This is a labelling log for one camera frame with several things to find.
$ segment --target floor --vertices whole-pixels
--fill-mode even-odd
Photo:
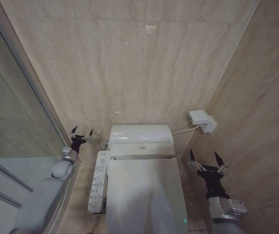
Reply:
[[[178,159],[181,183],[188,215],[188,234],[207,234],[197,207],[193,187],[189,183],[184,166]],[[91,214],[87,210],[88,197],[93,179],[95,163],[82,163],[71,195],[67,211],[57,234],[105,234],[106,214]]]

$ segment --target power cord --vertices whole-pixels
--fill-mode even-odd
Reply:
[[[174,134],[179,134],[179,133],[185,133],[185,132],[194,130],[194,129],[198,128],[198,127],[201,127],[201,126],[202,126],[202,125],[197,125],[195,128],[190,128],[190,129],[186,129],[186,130],[183,130],[183,131],[175,132],[175,133],[172,133],[172,135],[174,135]]]

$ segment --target wall outlet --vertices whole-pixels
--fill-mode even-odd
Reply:
[[[212,116],[209,116],[210,118],[210,123],[204,124],[201,129],[203,131],[203,133],[211,133],[213,132],[213,130],[216,128],[217,123],[215,122],[215,120],[212,118]]]
[[[203,133],[211,133],[217,126],[212,116],[208,115],[204,110],[189,111],[188,116],[193,125],[201,125]]]
[[[189,111],[188,116],[190,117],[193,125],[207,124],[211,122],[211,118],[203,110]]]

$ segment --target toilet seat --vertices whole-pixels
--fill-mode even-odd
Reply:
[[[187,233],[177,159],[110,159],[106,226],[108,234]]]

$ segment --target white toilet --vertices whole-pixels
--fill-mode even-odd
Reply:
[[[95,166],[88,210],[108,234],[186,234],[187,214],[167,125],[114,125]]]

